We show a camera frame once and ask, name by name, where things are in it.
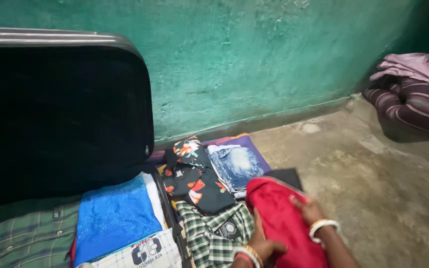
green checkered shirt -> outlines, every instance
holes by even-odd
[[[183,218],[186,240],[197,268],[229,267],[233,262],[233,249],[246,244],[254,230],[254,222],[242,203],[214,216],[203,216],[184,201],[176,202]],[[232,216],[242,237],[229,240],[214,232]]]
[[[69,268],[80,196],[0,206],[0,267]]]

jeans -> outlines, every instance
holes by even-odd
[[[252,178],[264,174],[256,155],[246,147],[220,149],[208,156],[231,193],[245,191]]]

concrete floor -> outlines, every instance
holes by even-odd
[[[298,169],[362,267],[429,268],[429,142],[390,141],[373,107],[353,99],[251,139],[271,168]]]

bracelet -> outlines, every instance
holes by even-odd
[[[263,268],[263,259],[261,259],[261,256],[259,256],[259,254],[254,250],[254,248],[248,245],[245,245],[245,248],[247,248],[249,251],[251,251],[251,253],[253,253],[254,257],[256,257],[257,261],[259,262],[259,265],[261,266],[261,268]]]
[[[329,226],[329,225],[333,225],[337,232],[340,230],[340,224],[334,220],[328,220],[328,219],[322,219],[322,220],[318,220],[316,222],[314,222],[313,225],[310,226],[310,231],[309,231],[309,237],[313,242],[316,243],[321,243],[322,240],[320,240],[317,237],[314,237],[314,234],[316,233],[316,231],[324,226]]]
[[[254,266],[256,268],[261,268],[261,264],[259,263],[259,261],[256,259],[256,257],[254,256],[254,254],[250,250],[248,250],[247,248],[245,248],[245,247],[235,247],[233,249],[233,258],[234,258],[234,256],[236,256],[237,253],[244,253],[244,254],[246,254],[246,256],[248,256],[253,261]]]
[[[247,263],[249,264],[249,267],[253,268],[253,265],[254,265],[253,260],[251,258],[249,258],[246,254],[238,252],[235,256],[235,260],[237,258],[240,258],[240,259],[247,261]]]

suitcase lid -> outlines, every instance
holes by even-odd
[[[44,31],[0,29],[0,204],[120,183],[153,151],[150,79],[131,42]]]

